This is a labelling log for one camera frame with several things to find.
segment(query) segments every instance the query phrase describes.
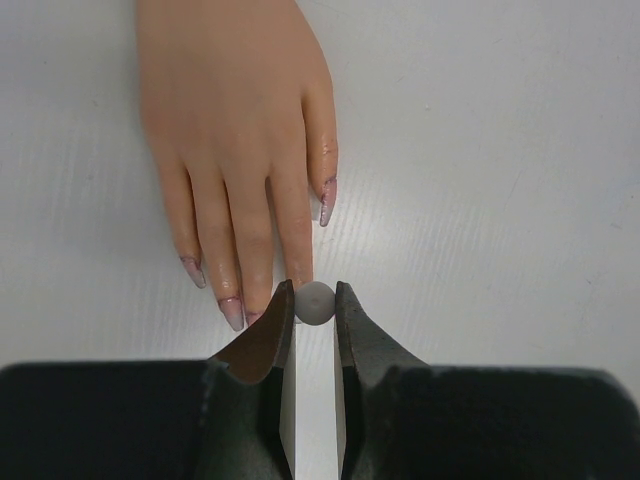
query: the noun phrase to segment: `pinky finger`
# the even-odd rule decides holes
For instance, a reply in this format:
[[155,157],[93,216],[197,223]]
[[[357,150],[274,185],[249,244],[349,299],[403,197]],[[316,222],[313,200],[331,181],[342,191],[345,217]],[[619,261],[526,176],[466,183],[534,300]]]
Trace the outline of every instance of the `pinky finger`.
[[193,283],[198,288],[204,288],[207,282],[201,267],[201,249],[189,174],[174,152],[160,148],[152,148],[152,151],[158,166],[173,244]]

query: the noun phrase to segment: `knuckle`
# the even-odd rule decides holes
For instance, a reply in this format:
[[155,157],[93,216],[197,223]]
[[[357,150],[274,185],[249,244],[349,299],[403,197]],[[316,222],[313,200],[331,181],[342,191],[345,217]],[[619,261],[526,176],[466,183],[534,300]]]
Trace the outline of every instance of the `knuckle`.
[[237,241],[250,255],[268,252],[271,248],[271,236],[267,233],[239,233]]
[[305,243],[311,238],[311,221],[304,216],[290,219],[280,234],[283,243]]
[[326,139],[322,142],[322,158],[327,160],[338,159],[338,141],[335,138]]
[[233,235],[230,225],[210,225],[200,228],[200,237],[205,248],[218,250],[218,246],[224,244]]

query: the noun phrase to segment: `long fingernail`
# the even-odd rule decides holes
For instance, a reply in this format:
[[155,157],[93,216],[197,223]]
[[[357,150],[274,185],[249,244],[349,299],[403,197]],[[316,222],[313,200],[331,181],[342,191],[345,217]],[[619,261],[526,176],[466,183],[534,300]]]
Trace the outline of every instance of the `long fingernail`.
[[333,207],[336,206],[336,198],[338,196],[338,180],[336,177],[331,177],[324,183],[322,187],[322,208],[320,209],[320,226],[326,227],[331,220],[331,214],[333,213]]
[[235,332],[240,332],[244,328],[244,317],[242,316],[242,302],[239,297],[229,297],[218,300],[218,307],[223,313],[227,323]]
[[247,317],[247,324],[249,326],[256,323],[256,321],[262,316],[264,312],[247,312],[245,317]]
[[204,288],[207,286],[207,281],[204,279],[204,273],[200,268],[200,262],[193,257],[180,257],[184,269],[187,271],[193,283],[198,288]]

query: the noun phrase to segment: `pink manicured nail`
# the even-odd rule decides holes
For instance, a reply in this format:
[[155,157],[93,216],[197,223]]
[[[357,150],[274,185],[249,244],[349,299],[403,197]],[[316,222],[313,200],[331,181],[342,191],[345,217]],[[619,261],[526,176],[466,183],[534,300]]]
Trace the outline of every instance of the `pink manicured nail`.
[[191,280],[196,284],[196,287],[206,287],[207,281],[205,280],[204,273],[202,273],[202,269],[200,268],[200,262],[193,257],[180,257],[180,260],[182,261],[184,269],[191,277]]
[[247,324],[251,326],[256,323],[256,320],[258,320],[263,313],[264,312],[247,312],[245,314],[245,316],[247,317]]
[[320,226],[326,227],[331,220],[331,214],[333,213],[333,207],[336,206],[336,198],[338,196],[338,180],[336,177],[331,177],[327,180],[322,187],[322,208],[320,209]]
[[235,332],[240,332],[244,328],[244,317],[242,315],[242,302],[239,297],[229,297],[218,300],[218,307],[227,319],[227,323]]

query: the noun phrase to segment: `finger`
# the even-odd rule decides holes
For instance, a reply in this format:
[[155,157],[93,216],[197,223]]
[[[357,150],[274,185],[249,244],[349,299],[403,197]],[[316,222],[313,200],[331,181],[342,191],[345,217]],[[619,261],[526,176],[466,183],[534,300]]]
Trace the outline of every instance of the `finger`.
[[244,328],[233,229],[222,174],[212,159],[191,171],[200,245],[218,307],[236,332]]
[[289,152],[274,161],[269,177],[287,278],[295,288],[313,280],[311,209],[302,118],[299,138]]
[[189,174],[172,147],[156,140],[150,140],[149,144],[158,167],[173,244],[193,283],[204,288],[207,282],[201,268]]
[[225,178],[242,276],[245,317],[252,325],[271,299],[273,238],[265,175],[245,172]]
[[338,140],[330,80],[314,84],[303,98],[309,181],[322,203],[320,226],[331,219],[338,194]]

